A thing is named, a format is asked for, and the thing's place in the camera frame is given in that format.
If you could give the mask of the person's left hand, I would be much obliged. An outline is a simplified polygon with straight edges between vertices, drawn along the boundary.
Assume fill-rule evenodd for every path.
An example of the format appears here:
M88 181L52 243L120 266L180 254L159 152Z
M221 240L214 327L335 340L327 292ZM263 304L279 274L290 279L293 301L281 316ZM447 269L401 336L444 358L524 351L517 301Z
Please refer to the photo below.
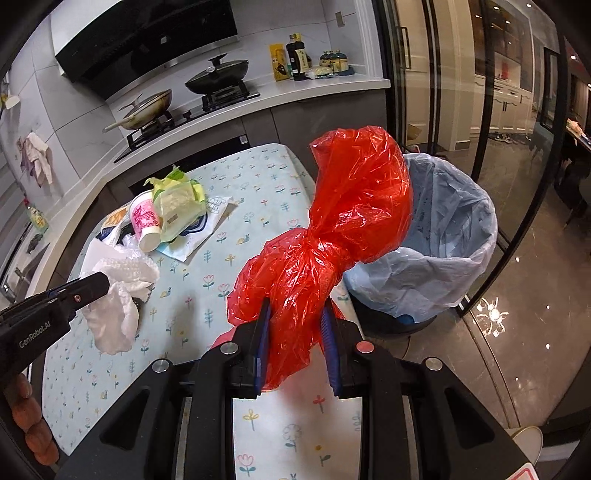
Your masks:
M51 466L59 459L59 451L41 407L33 396L27 377L19 373L7 388L8 404L15 424L24 432L25 443L36 461Z

